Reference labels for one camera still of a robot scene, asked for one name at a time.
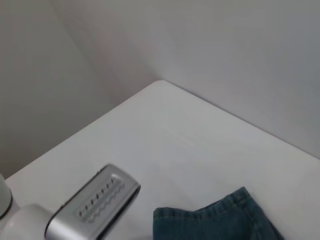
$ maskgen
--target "denim fabric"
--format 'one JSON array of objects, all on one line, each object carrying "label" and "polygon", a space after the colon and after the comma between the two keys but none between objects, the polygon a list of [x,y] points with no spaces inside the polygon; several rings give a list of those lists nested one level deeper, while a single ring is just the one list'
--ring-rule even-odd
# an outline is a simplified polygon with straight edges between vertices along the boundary
[{"label": "denim fabric", "polygon": [[154,240],[281,240],[245,187],[196,211],[153,212]]}]

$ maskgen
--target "white cylinder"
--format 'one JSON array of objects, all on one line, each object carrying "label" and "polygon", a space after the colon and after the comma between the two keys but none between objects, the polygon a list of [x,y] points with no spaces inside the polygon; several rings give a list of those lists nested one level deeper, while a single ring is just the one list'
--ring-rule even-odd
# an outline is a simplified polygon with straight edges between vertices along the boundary
[{"label": "white cylinder", "polygon": [[37,204],[22,207],[6,223],[1,240],[44,240],[52,213]]},{"label": "white cylinder", "polygon": [[0,221],[9,212],[12,202],[13,198],[11,191],[6,184],[4,177],[0,174]]}]

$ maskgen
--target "silver metal plate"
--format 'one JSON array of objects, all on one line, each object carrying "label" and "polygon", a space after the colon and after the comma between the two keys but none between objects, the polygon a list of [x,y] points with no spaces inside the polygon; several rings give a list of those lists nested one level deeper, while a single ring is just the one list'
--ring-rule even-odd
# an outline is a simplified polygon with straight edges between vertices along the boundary
[{"label": "silver metal plate", "polygon": [[130,175],[106,165],[53,215],[46,239],[104,239],[139,190],[140,185]]}]

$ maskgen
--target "gray wall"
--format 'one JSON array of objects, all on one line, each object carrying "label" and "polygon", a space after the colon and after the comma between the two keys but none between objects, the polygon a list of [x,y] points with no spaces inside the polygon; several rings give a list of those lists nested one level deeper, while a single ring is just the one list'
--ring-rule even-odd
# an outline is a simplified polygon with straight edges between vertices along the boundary
[{"label": "gray wall", "polygon": [[51,0],[116,104],[165,79],[320,157],[319,0]]},{"label": "gray wall", "polygon": [[9,177],[110,103],[48,0],[0,1],[0,173]]}]

